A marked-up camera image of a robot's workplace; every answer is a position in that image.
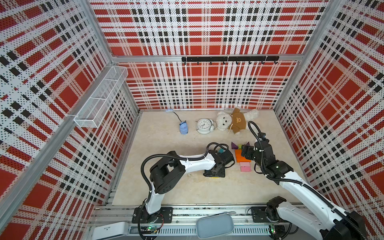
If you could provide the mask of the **black hook rail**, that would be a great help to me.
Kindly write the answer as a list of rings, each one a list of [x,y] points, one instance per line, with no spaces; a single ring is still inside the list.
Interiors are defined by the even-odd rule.
[[[253,57],[182,57],[181,60],[183,63],[213,63],[213,62],[277,62],[280,59],[280,56],[253,56]]]

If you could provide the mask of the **pink block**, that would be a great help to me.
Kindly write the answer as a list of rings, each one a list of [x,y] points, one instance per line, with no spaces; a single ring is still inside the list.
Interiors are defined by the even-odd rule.
[[[250,168],[251,165],[249,162],[240,162],[241,168]]]
[[[241,172],[251,172],[252,169],[249,166],[241,166]]]

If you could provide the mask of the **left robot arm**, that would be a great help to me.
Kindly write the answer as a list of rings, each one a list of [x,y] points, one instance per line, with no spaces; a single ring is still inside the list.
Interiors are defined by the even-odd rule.
[[[148,197],[134,211],[132,223],[171,223],[172,207],[162,207],[165,195],[183,176],[203,172],[204,177],[224,178],[225,169],[236,163],[227,144],[209,143],[205,153],[178,155],[175,151],[147,157],[141,164],[141,175],[149,187]]]

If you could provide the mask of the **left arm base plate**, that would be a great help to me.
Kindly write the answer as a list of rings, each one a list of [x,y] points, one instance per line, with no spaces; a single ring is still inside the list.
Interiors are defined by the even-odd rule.
[[[146,207],[135,208],[134,214],[132,217],[132,223],[137,224],[169,224],[172,222],[173,218],[173,208],[172,207],[162,207],[160,210],[154,214],[149,214],[146,210]]]

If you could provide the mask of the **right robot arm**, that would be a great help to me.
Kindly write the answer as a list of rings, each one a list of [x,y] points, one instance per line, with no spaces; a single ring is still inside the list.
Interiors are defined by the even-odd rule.
[[[266,212],[270,221],[288,221],[317,240],[368,238],[365,220],[360,214],[355,211],[348,212],[321,195],[291,166],[276,159],[269,140],[256,123],[250,121],[248,127],[256,142],[252,147],[243,146],[242,156],[254,161],[268,180],[289,191],[311,211],[308,214],[284,198],[275,197],[267,203]]]

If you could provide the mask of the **orange rectangular block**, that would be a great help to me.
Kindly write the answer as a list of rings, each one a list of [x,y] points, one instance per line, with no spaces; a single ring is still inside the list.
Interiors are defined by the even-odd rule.
[[[236,159],[238,159],[238,158],[245,158],[245,157],[242,157],[241,154],[236,154],[236,153],[235,153],[235,156],[236,156]]]

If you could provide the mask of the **grey pouch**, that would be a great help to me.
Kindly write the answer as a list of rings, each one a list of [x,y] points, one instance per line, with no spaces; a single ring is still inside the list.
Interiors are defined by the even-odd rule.
[[[200,240],[226,236],[231,234],[234,228],[233,219],[228,213],[207,216],[196,223],[197,236]]]

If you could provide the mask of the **white box device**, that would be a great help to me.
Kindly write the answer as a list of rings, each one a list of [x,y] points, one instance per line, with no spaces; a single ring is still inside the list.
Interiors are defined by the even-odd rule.
[[[128,233],[129,224],[127,222],[118,222],[96,227],[92,234],[92,240],[110,240],[126,236]]]

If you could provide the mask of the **white alarm clock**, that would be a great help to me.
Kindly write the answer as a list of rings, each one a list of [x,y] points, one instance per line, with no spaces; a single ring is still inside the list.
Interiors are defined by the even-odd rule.
[[[197,132],[201,135],[207,135],[215,129],[212,119],[200,119],[197,121]]]

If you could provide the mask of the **white teddy bear brown hoodie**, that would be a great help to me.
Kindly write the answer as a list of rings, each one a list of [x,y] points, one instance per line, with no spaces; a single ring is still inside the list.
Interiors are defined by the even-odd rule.
[[[256,109],[244,113],[237,108],[230,114],[219,112],[216,118],[217,129],[224,132],[233,131],[235,135],[239,135],[242,130],[249,130],[248,122],[258,116],[259,111]]]

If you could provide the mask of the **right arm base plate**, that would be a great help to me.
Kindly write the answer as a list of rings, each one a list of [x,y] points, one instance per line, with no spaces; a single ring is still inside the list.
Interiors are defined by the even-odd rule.
[[[277,221],[270,221],[270,219],[267,217],[267,213],[265,211],[266,207],[250,207],[247,211],[247,214],[250,214],[252,217],[252,220],[254,223],[287,223],[288,221],[285,220],[277,220]]]

